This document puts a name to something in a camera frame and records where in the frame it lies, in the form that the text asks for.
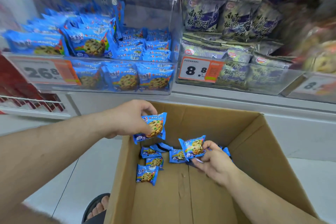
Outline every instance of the cardboard box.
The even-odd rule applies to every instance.
[[[202,106],[153,103],[158,113],[167,112],[165,143],[181,149],[183,140],[206,135],[228,146],[233,162],[259,184],[273,191],[308,214],[317,216],[300,182],[269,128],[257,112]],[[196,168],[169,163],[163,153],[163,171],[155,186],[136,183],[141,146],[123,137],[117,171],[104,224],[223,224],[250,223],[228,191]]]

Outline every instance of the toe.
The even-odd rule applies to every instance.
[[[109,205],[109,199],[110,198],[108,196],[105,196],[101,199],[101,203],[103,205],[104,210],[106,210],[107,206]]]
[[[98,210],[98,213],[101,213],[102,211],[104,211],[102,203],[98,203],[97,206],[96,206],[96,208]]]
[[[89,215],[87,216],[87,220],[89,220],[90,218],[92,218],[93,217],[93,214],[92,213],[89,213]]]
[[[96,216],[98,214],[98,209],[97,207],[95,207],[93,210],[92,210],[92,214],[93,216]]]

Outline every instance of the white floor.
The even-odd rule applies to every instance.
[[[55,120],[0,115],[0,136],[51,122]],[[111,191],[120,146],[120,139],[100,140],[25,203],[64,224],[80,224],[88,203],[97,195]],[[336,224],[336,162],[288,160],[320,218]]]

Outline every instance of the forearm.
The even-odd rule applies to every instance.
[[[324,223],[283,200],[238,168],[229,175],[225,186],[254,224]]]
[[[0,137],[0,216],[104,137],[97,114]]]

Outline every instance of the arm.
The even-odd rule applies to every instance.
[[[157,114],[151,103],[132,100],[114,109],[0,137],[0,218],[101,138],[150,133],[141,118],[144,110]]]
[[[205,141],[203,147],[212,150],[208,150],[201,159],[204,163],[194,159],[192,162],[227,188],[252,223],[324,223],[254,181],[238,169],[214,142]]]

